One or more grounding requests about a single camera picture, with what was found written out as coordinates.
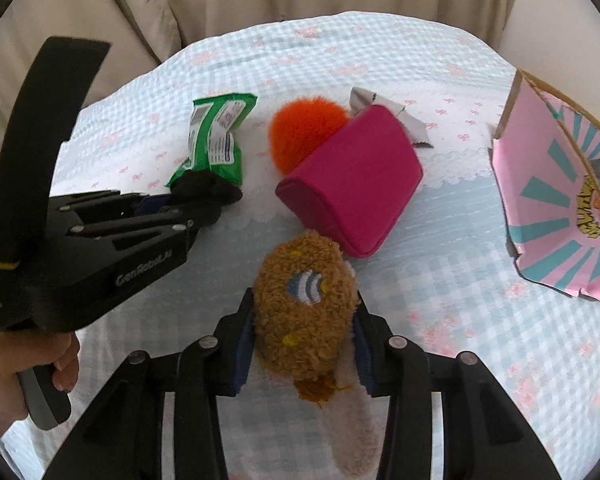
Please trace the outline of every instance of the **screw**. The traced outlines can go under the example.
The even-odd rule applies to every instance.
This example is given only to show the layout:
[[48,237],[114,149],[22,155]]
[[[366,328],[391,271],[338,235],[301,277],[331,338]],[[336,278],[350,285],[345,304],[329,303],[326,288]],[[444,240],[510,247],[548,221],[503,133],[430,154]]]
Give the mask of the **screw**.
[[200,348],[209,350],[218,346],[218,339],[212,335],[205,335],[200,341],[198,341],[198,344],[200,345]]
[[402,350],[403,348],[407,348],[408,342],[401,335],[394,335],[389,338],[389,346],[391,348],[395,348],[396,350]]
[[140,363],[144,363],[146,354],[142,350],[136,350],[135,352],[131,352],[127,359],[131,364],[139,365]]
[[462,352],[460,360],[466,365],[473,366],[478,362],[478,356],[473,352]]

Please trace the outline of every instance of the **pink cardboard box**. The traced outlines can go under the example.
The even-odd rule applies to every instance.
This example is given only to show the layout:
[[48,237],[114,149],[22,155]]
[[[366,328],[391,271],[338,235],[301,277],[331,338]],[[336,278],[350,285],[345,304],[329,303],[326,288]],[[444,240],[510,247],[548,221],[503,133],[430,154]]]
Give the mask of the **pink cardboard box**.
[[357,258],[374,254],[418,184],[422,166],[389,110],[372,105],[303,160],[276,195],[307,229]]

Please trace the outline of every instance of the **orange pom-pom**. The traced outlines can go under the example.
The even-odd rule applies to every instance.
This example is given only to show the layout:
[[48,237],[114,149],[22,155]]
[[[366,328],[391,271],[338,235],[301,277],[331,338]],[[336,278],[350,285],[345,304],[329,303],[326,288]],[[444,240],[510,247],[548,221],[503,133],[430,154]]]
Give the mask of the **orange pom-pom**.
[[269,124],[271,158],[282,174],[347,123],[347,111],[324,97],[300,98],[284,105]]

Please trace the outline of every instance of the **pink box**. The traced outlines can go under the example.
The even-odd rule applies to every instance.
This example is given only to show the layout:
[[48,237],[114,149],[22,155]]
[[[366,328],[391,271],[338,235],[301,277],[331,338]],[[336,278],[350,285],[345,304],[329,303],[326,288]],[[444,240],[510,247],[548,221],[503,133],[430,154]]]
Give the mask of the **pink box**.
[[374,254],[422,180],[400,122],[381,105],[356,115],[303,160],[276,195],[348,256]]

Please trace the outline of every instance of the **brown fuzzy fabric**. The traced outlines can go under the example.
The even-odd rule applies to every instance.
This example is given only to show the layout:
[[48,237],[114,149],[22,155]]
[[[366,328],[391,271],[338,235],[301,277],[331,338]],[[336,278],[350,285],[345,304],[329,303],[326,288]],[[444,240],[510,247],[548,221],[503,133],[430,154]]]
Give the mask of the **brown fuzzy fabric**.
[[[294,276],[307,271],[321,275],[315,304],[289,293]],[[333,393],[337,386],[324,379],[333,378],[358,304],[356,279],[338,244],[307,231],[278,246],[264,259],[253,292],[256,352],[263,366],[296,381],[301,397],[327,400],[331,394],[324,387]]]

